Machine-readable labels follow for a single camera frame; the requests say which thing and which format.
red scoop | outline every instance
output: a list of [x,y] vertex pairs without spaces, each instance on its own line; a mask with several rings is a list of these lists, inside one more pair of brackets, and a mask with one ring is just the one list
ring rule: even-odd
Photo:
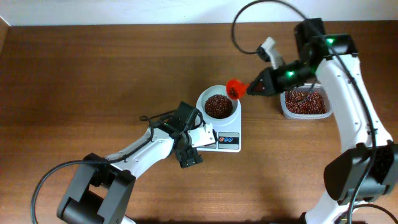
[[246,93],[246,89],[249,86],[250,84],[244,84],[237,79],[231,79],[226,84],[226,92],[232,100],[237,100],[244,96],[244,94]]

white scale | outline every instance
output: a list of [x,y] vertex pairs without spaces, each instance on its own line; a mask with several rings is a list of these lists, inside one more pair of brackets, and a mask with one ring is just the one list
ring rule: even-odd
[[227,96],[226,87],[224,85],[216,85],[205,90],[197,101],[197,108],[202,112],[203,119],[206,124],[211,123],[217,134],[217,142],[209,146],[198,147],[198,151],[213,152],[239,152],[242,148],[242,108],[239,100],[232,101],[232,114],[224,119],[216,119],[208,116],[205,112],[206,100],[213,95]]

green led indicator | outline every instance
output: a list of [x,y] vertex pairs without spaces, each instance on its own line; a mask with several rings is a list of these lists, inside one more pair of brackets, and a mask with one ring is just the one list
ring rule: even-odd
[[329,44],[332,44],[335,40],[332,39],[332,38],[327,38],[326,41],[327,41]]

